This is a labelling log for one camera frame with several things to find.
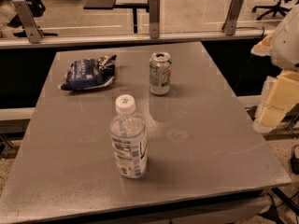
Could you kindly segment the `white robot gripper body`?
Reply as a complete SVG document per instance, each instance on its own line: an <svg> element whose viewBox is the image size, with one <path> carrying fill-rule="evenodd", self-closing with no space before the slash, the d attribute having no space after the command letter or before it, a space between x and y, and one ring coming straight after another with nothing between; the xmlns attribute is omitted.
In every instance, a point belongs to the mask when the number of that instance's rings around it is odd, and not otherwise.
<svg viewBox="0 0 299 224"><path fill-rule="evenodd" d="M270 56L280 69L299 70L299 5L295 5L273 33Z"/></svg>

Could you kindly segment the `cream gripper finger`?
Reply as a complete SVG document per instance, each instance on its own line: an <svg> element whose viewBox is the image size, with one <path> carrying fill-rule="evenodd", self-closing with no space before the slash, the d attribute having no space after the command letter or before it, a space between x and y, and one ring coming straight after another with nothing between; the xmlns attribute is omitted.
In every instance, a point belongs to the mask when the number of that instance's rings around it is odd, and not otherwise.
<svg viewBox="0 0 299 224"><path fill-rule="evenodd" d="M299 73L283 70L277 77L268 77L263 84L253 129L270 133L299 103Z"/></svg>
<svg viewBox="0 0 299 224"><path fill-rule="evenodd" d="M272 38L273 33L267 35L262 41L254 45L250 52L260 57L269 56L271 53Z"/></svg>

